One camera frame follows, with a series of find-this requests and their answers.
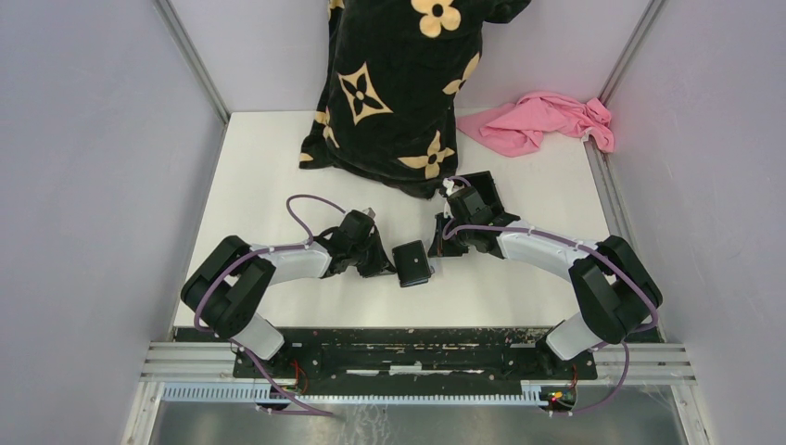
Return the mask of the black plastic bin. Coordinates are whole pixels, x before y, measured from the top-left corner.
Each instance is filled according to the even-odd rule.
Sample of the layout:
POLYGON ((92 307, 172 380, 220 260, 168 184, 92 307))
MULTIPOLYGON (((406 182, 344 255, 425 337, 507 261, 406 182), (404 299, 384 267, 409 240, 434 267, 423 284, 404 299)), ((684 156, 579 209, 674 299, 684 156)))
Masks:
POLYGON ((504 213, 504 207, 490 171, 450 177, 461 180, 466 187, 447 197, 451 214, 459 219, 493 219, 504 213))

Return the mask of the black floral blanket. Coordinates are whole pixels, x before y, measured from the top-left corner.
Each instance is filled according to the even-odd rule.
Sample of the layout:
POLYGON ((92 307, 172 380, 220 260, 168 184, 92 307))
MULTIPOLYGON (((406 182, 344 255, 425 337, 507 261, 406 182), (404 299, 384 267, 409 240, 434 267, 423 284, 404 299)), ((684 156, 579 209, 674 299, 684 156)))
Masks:
POLYGON ((328 62, 302 170, 337 168, 429 199, 457 172, 455 100, 486 24, 524 1, 332 1, 328 62))

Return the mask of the pink cloth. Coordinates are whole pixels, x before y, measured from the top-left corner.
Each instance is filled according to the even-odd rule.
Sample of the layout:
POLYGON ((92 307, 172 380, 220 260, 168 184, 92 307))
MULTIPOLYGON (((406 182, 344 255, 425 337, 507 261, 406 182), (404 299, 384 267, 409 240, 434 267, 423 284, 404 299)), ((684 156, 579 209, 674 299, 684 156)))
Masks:
POLYGON ((534 92, 514 103, 460 117, 457 129, 499 155, 517 158, 539 151, 550 133, 593 139, 602 153, 613 153, 611 123, 612 113, 597 98, 580 102, 567 95, 534 92))

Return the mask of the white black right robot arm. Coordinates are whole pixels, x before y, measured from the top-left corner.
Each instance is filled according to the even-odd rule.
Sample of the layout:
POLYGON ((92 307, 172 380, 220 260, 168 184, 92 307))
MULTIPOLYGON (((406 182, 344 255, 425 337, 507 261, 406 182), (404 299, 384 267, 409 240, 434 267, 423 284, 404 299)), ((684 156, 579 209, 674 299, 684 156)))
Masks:
POLYGON ((657 326, 662 294, 624 238, 594 242, 540 229, 504 211, 496 197, 483 198, 462 177, 444 180, 441 193, 444 246, 526 263, 571 285, 578 311, 539 341, 535 364, 542 375, 558 378, 580 353, 657 326))

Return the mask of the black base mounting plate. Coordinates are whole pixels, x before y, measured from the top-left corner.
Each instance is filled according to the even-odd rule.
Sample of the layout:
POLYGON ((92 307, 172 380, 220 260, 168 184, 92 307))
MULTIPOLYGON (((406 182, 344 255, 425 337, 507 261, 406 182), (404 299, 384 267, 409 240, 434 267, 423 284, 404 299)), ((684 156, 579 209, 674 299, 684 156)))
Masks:
POLYGON ((562 361, 545 344, 547 329, 295 328, 263 362, 278 384, 295 381, 308 396, 518 395, 524 381, 570 386, 598 377, 581 352, 562 361))

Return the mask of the black leather card holder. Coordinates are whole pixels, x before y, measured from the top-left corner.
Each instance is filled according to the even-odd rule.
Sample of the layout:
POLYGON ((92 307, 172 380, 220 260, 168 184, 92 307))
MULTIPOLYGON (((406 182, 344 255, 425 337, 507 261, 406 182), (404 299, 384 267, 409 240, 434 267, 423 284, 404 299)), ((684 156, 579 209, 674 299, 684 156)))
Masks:
POLYGON ((433 269, 421 240, 394 247, 392 256, 400 287, 419 286, 430 280, 433 269))

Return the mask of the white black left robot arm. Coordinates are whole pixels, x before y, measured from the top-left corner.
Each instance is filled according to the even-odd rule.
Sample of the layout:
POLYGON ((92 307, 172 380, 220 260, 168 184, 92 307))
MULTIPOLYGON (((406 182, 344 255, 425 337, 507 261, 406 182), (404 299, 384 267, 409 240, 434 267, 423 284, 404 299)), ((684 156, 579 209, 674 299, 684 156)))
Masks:
POLYGON ((284 375, 292 362, 284 335, 258 314, 270 286, 324 279, 354 268, 362 278, 394 274, 370 210, 351 210, 337 226, 300 244, 262 246, 228 235, 185 281, 180 300, 196 326, 256 356, 266 375, 284 375))

